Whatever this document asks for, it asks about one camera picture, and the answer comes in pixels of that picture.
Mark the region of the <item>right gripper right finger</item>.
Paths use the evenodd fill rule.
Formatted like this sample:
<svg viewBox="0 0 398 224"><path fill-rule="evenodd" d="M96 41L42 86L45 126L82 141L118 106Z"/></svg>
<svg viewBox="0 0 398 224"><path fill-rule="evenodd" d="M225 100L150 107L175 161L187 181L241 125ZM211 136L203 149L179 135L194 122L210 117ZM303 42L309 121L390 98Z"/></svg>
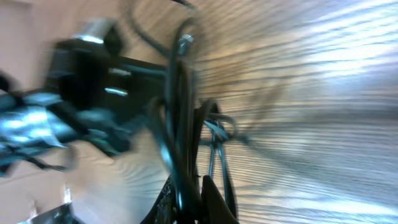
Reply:
<svg viewBox="0 0 398 224"><path fill-rule="evenodd" d="M200 223L204 224L238 224L239 222L227 207L213 179L204 175L202 179L201 199L203 215Z"/></svg>

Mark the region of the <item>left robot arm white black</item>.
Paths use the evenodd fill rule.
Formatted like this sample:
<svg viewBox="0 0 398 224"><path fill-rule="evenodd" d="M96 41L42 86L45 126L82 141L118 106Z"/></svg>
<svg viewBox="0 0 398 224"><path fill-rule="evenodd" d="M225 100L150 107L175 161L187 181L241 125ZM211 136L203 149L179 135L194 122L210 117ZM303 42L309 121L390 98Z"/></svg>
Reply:
<svg viewBox="0 0 398 224"><path fill-rule="evenodd" d="M163 66L114 55L104 44L57 42L42 88L12 91L1 78L1 175L16 161L49 169L39 156L73 141L109 157L128 151L164 75Z"/></svg>

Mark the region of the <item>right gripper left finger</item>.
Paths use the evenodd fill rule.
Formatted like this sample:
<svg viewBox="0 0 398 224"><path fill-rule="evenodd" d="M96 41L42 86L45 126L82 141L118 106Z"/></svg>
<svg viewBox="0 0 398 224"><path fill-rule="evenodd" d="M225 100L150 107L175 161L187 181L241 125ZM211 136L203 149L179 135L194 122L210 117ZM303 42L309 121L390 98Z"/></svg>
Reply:
<svg viewBox="0 0 398 224"><path fill-rule="evenodd" d="M175 221L175 188L167 178L152 208L141 224L172 224Z"/></svg>

